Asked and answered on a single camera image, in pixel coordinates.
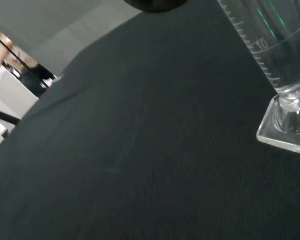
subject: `black object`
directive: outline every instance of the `black object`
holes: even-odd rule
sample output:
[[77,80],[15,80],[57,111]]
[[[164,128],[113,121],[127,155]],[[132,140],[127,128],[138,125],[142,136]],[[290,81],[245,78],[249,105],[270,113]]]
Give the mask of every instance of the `black object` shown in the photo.
[[183,5],[187,0],[124,0],[146,13],[164,13]]
[[2,112],[2,111],[0,111],[0,119],[3,120],[3,121],[6,121],[6,122],[8,122],[8,123],[11,123],[11,124],[13,124],[13,125],[17,125],[18,122],[20,121],[19,118],[16,118],[16,117],[14,117],[14,116],[11,116],[11,115],[9,115],[9,114],[6,114],[6,113],[4,113],[4,112]]
[[55,79],[55,76],[45,67],[38,64],[38,66],[31,68],[31,72],[23,72],[20,81],[32,94],[40,98],[47,88],[42,87],[38,79]]
[[300,240],[275,94],[216,0],[134,17],[0,145],[0,240]]

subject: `black fabric surface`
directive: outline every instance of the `black fabric surface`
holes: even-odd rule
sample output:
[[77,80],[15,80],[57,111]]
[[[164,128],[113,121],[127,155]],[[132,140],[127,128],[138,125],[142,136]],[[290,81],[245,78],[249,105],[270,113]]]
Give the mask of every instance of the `black fabric surface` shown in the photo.
[[0,240],[300,239],[300,155],[256,139],[274,95],[217,1],[138,15],[0,146]]

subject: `glass graduated cylinder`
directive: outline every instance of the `glass graduated cylinder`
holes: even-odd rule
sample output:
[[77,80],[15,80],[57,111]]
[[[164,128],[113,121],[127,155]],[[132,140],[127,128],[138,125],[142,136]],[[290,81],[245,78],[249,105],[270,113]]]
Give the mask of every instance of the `glass graduated cylinder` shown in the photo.
[[300,110],[300,0],[218,0],[280,103]]

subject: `white wall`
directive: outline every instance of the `white wall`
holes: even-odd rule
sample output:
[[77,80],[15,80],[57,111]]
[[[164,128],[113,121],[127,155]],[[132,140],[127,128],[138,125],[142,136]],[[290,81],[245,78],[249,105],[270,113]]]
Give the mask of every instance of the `white wall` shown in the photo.
[[0,0],[0,30],[59,75],[80,50],[138,13],[123,0]]

